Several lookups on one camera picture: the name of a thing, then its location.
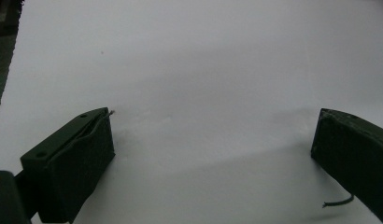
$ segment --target thin wire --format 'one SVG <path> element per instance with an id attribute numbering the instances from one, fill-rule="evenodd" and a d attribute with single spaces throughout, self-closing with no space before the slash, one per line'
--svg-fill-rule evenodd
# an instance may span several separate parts
<path id="1" fill-rule="evenodd" d="M 88 138 L 90 137 L 91 135 L 93 135 L 95 133 L 95 131 L 98 129 L 99 125 L 101 124 L 101 122 L 107 118 L 109 118 L 109 116 L 111 116 L 112 114 L 114 114 L 115 111 L 114 110 L 110 110 L 109 113 L 107 113 L 106 115 L 104 115 L 103 117 L 101 117 L 98 121 L 96 121 L 96 123 L 94 124 L 94 127 L 92 128 L 92 130 L 90 131 L 89 134 L 87 135 L 84 135 L 84 136 L 81 136 L 80 138 L 78 138 L 77 142 L 80 141 L 80 140 L 83 140 L 85 138 Z"/>
<path id="2" fill-rule="evenodd" d="M 323 203 L 322 208 L 344 205 L 344 204 L 351 203 L 352 201 L 354 201 L 354 195 L 353 194 L 351 194 L 351 197 L 349 197 L 348 199 L 345 199 L 344 201 L 341 201 L 341 202 L 337 202 L 337 203 Z"/>

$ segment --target white paper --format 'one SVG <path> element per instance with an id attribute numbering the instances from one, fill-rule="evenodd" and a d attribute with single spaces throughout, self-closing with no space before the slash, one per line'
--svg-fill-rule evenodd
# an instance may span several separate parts
<path id="1" fill-rule="evenodd" d="M 0 169 L 107 106 L 75 223 L 380 223 L 310 158 L 322 107 L 383 127 L 383 0 L 25 1 Z M 38 216 L 34 223 L 40 223 Z"/>

